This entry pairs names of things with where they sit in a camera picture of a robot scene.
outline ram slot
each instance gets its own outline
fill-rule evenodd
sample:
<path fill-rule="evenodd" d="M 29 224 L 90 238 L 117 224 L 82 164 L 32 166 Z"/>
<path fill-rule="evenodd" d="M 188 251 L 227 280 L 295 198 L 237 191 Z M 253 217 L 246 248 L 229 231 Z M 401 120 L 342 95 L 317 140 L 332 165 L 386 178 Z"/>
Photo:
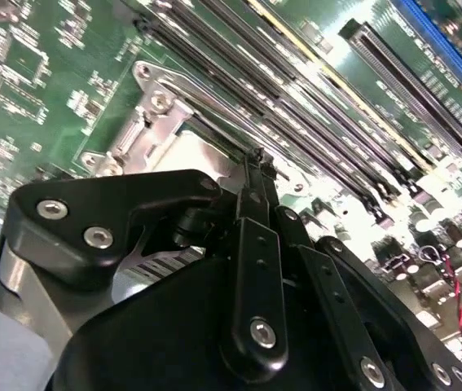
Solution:
<path fill-rule="evenodd" d="M 275 129 L 278 131 L 278 134 L 290 140 L 303 156 L 307 156 L 310 161 L 316 162 L 320 169 L 324 168 L 323 171 L 329 174 L 331 178 L 337 179 L 347 191 L 361 200 L 373 199 L 372 194 L 367 190 L 367 186 L 378 189 L 379 187 L 376 182 L 370 182 L 368 178 L 364 178 L 364 182 L 362 182 L 358 178 L 355 178 L 351 172 L 340 167 L 336 161 L 331 160 L 324 152 L 319 151 L 315 145 L 311 145 L 309 141 L 305 140 L 269 104 L 259 99 L 251 90 L 245 88 L 242 82 L 236 80 L 199 47 L 194 46 L 185 36 L 175 31 L 170 24 L 163 21 L 160 17 L 154 14 L 150 16 L 137 24 L 137 27 L 143 33 L 153 34 L 171 50 L 188 59 L 196 68 L 204 69 L 207 75 L 211 76 L 230 96 L 236 97 L 240 104 L 250 111 L 251 114 L 265 118 L 263 120 L 264 125 L 275 123 Z M 181 26 L 181 28 L 187 30 L 187 26 Z"/>
<path fill-rule="evenodd" d="M 352 173 L 336 164 L 333 160 L 330 160 L 328 156 L 325 156 L 314 145 L 305 143 L 305 141 L 298 133 L 287 131 L 286 127 L 279 121 L 279 119 L 269 118 L 263 122 L 264 125 L 268 128 L 276 131 L 279 134 L 282 134 L 292 143 L 300 146 L 305 154 L 311 156 L 311 158 L 316 162 L 316 165 L 321 171 L 323 171 L 324 174 L 337 181 L 343 188 L 352 193 L 358 199 L 372 199 L 372 195 L 366 191 L 366 183 L 353 176 Z"/>
<path fill-rule="evenodd" d="M 345 91 L 340 86 L 338 86 L 334 81 L 330 80 L 327 77 L 321 78 L 321 81 L 323 82 L 323 84 L 325 84 L 327 86 L 327 88 L 334 91 L 334 93 L 337 95 L 337 97 L 339 97 L 345 104 L 349 105 L 356 112 L 356 114 L 363 117 L 363 119 L 367 122 L 368 126 L 371 129 L 375 130 L 378 133 L 379 137 L 381 137 L 383 139 L 387 138 L 388 135 L 386 133 L 384 133 L 384 131 L 381 130 L 379 125 L 371 117 L 367 116 L 358 107 L 356 102 L 354 102 L 354 100 L 348 94 L 346 94 Z M 396 144 L 396 147 L 397 147 L 396 149 L 398 150 L 398 152 L 401 155 L 403 155 L 404 157 L 406 157 L 409 160 L 409 162 L 414 166 L 415 172 L 417 173 L 417 176 L 419 176 L 419 177 L 422 176 L 422 174 L 424 174 L 425 172 L 424 172 L 423 168 L 421 167 L 421 164 L 416 160 L 416 158 L 414 156 L 412 156 L 408 152 L 408 150 L 406 148 L 403 148 L 400 144 Z M 421 156 L 421 159 L 424 162 L 427 162 L 427 164 L 429 166 L 433 166 L 432 162 L 429 161 L 429 159 L 426 158 L 425 156 Z"/>
<path fill-rule="evenodd" d="M 319 139 L 319 144 L 324 145 L 327 150 L 334 151 L 337 155 L 341 156 L 342 160 L 348 162 L 349 165 L 355 167 L 363 180 L 367 183 L 375 183 L 375 188 L 381 191 L 381 196 L 388 197 L 389 193 L 398 194 L 397 189 L 390 187 L 386 179 L 380 175 L 373 167 L 371 167 L 365 160 L 364 156 L 360 156 L 358 151 L 346 146 L 340 139 L 335 137 L 332 132 L 322 127 L 317 121 L 310 118 L 308 113 L 299 108 L 299 103 L 293 97 L 287 94 L 284 87 L 290 83 L 284 80 L 279 72 L 275 73 L 276 66 L 268 59 L 262 57 L 258 53 L 253 53 L 257 61 L 266 64 L 266 67 L 273 72 L 273 76 L 267 76 L 255 63 L 244 54 L 237 50 L 235 46 L 229 43 L 224 37 L 219 36 L 218 31 L 214 30 L 211 26 L 206 24 L 198 15 L 194 14 L 191 9 L 181 2 L 176 2 L 168 14 L 175 23 L 182 25 L 187 31 L 191 31 L 197 39 L 200 39 L 211 50 L 218 53 L 222 58 L 226 59 L 229 63 L 235 66 L 242 73 L 246 74 L 250 80 L 256 85 L 255 88 L 262 95 L 265 95 L 271 102 L 283 97 L 282 100 L 292 108 L 291 114 L 297 118 L 299 122 L 304 125 L 302 127 L 310 126 L 314 135 Z M 335 123 L 339 129 L 342 125 Z"/>
<path fill-rule="evenodd" d="M 251 47 L 260 53 L 270 68 L 278 68 L 284 77 L 284 83 L 295 81 L 305 90 L 312 100 L 330 116 L 341 123 L 357 144 L 382 168 L 393 173 L 399 171 L 399 162 L 363 129 L 352 121 L 329 97 L 307 82 L 304 75 L 289 61 L 287 61 L 272 45 L 249 24 L 244 22 L 225 2 L 221 0 L 199 0 L 201 4 L 211 10 L 224 24 L 244 39 Z"/>
<path fill-rule="evenodd" d="M 462 124 L 368 24 L 350 20 L 340 35 L 454 154 L 462 156 Z"/>

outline electronic component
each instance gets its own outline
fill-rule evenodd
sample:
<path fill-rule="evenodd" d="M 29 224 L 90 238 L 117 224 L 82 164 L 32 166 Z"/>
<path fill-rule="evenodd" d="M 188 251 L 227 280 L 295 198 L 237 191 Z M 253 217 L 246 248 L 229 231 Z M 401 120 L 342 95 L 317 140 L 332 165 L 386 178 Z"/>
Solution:
<path fill-rule="evenodd" d="M 385 273 L 394 273 L 396 280 L 403 280 L 407 274 L 413 275 L 419 271 L 419 266 L 395 238 L 385 238 L 375 246 L 374 252 L 381 269 Z"/>
<path fill-rule="evenodd" d="M 462 248 L 462 231 L 454 222 L 447 222 L 445 225 L 446 233 L 453 240 L 456 247 Z"/>
<path fill-rule="evenodd" d="M 444 143 L 462 156 L 462 125 L 368 24 L 350 20 L 340 35 Z"/>
<path fill-rule="evenodd" d="M 449 283 L 442 277 L 441 273 L 432 264 L 423 265 L 417 273 L 413 275 L 413 279 L 420 289 L 432 302 L 445 302 L 452 288 Z"/>
<path fill-rule="evenodd" d="M 417 232 L 426 232 L 433 228 L 432 221 L 421 211 L 415 211 L 411 214 L 410 223 L 415 227 Z"/>

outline dimm slot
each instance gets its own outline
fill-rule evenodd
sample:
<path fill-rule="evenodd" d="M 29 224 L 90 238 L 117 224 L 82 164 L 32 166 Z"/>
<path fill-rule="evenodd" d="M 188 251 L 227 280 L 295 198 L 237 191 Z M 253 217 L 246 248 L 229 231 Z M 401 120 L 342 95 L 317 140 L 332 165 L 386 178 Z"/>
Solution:
<path fill-rule="evenodd" d="M 398 194 L 398 190 L 390 187 L 383 176 L 371 167 L 355 149 L 346 146 L 333 132 L 325 129 L 320 123 L 311 118 L 311 115 L 305 112 L 299 103 L 295 102 L 290 95 L 285 93 L 281 85 L 276 85 L 261 69 L 257 68 L 256 64 L 247 59 L 224 37 L 219 36 L 218 31 L 207 25 L 198 15 L 193 14 L 188 7 L 180 2 L 176 2 L 169 11 L 169 16 L 172 17 L 175 23 L 182 26 L 185 25 L 186 30 L 195 33 L 194 35 L 197 39 L 200 39 L 210 49 L 227 59 L 238 70 L 254 80 L 257 83 L 256 88 L 261 94 L 267 96 L 270 101 L 274 102 L 283 96 L 281 101 L 286 102 L 291 114 L 301 122 L 302 127 L 310 127 L 313 130 L 313 135 L 318 138 L 319 143 L 324 145 L 326 149 L 334 151 L 343 161 L 355 167 L 363 175 L 363 180 L 368 183 L 376 183 L 376 188 L 382 191 L 383 197 L 386 197 L 389 193 Z M 276 66 L 268 59 L 262 58 L 258 53 L 255 55 L 259 57 L 258 60 L 260 62 L 266 63 L 268 68 L 276 69 Z M 339 129 L 343 127 L 341 123 L 338 123 L 333 118 L 330 120 L 335 122 L 334 125 L 338 126 Z"/>
<path fill-rule="evenodd" d="M 275 129 L 279 134 L 282 134 L 292 143 L 294 143 L 298 150 L 308 156 L 310 160 L 315 161 L 319 166 L 328 167 L 324 170 L 331 178 L 341 178 L 341 185 L 357 196 L 361 200 L 372 199 L 372 195 L 366 190 L 367 184 L 375 189 L 378 189 L 376 183 L 363 183 L 358 179 L 354 179 L 351 173 L 340 169 L 335 161 L 331 161 L 324 153 L 311 146 L 308 141 L 302 139 L 297 131 L 292 130 L 292 126 L 285 120 L 282 120 L 279 115 L 271 110 L 268 105 L 264 104 L 258 97 L 251 91 L 245 89 L 239 81 L 237 81 L 229 72 L 223 69 L 220 65 L 216 64 L 208 55 L 206 55 L 200 48 L 193 46 L 184 36 L 177 34 L 171 30 L 171 27 L 163 23 L 155 15 L 152 15 L 152 20 L 142 20 L 142 23 L 137 24 L 137 28 L 143 33 L 153 33 L 157 38 L 162 40 L 171 49 L 178 52 L 184 58 L 188 58 L 197 64 L 198 67 L 203 68 L 214 80 L 220 84 L 230 95 L 235 96 L 240 104 L 243 104 L 252 114 L 265 118 L 264 125 L 267 123 L 276 124 Z"/>
<path fill-rule="evenodd" d="M 296 81 L 312 98 L 316 104 L 335 117 L 344 129 L 364 147 L 366 153 L 381 167 L 393 173 L 400 167 L 399 162 L 384 148 L 371 139 L 364 130 L 360 129 L 344 112 L 341 111 L 328 97 L 311 86 L 304 75 L 289 63 L 280 53 L 272 49 L 272 43 L 245 23 L 225 2 L 221 0 L 200 0 L 223 23 L 247 41 L 256 51 L 260 52 L 270 64 L 275 64 L 285 76 L 285 82 Z"/>
<path fill-rule="evenodd" d="M 340 35 L 431 131 L 462 156 L 462 125 L 367 23 L 350 20 Z"/>

